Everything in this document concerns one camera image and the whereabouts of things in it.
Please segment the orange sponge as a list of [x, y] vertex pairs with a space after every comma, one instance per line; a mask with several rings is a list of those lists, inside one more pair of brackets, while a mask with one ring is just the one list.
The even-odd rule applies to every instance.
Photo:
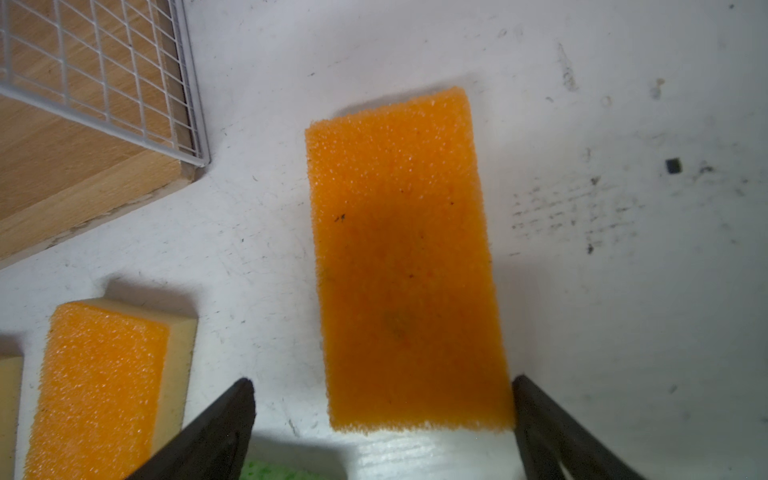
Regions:
[[124, 479], [182, 428], [198, 321], [106, 298], [59, 305], [27, 479]]
[[317, 121], [305, 141], [331, 427], [511, 429], [465, 91]]
[[1, 478], [13, 479], [23, 373], [22, 356], [1, 356]]

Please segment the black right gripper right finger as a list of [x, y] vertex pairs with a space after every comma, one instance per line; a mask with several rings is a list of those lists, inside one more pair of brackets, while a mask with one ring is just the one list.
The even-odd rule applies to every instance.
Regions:
[[512, 382], [515, 437], [528, 479], [639, 479], [641, 476], [525, 375]]

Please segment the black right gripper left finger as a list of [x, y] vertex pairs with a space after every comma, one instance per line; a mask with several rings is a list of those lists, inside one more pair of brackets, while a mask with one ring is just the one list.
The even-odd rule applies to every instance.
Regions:
[[237, 479], [255, 418], [254, 386], [243, 377], [129, 477]]

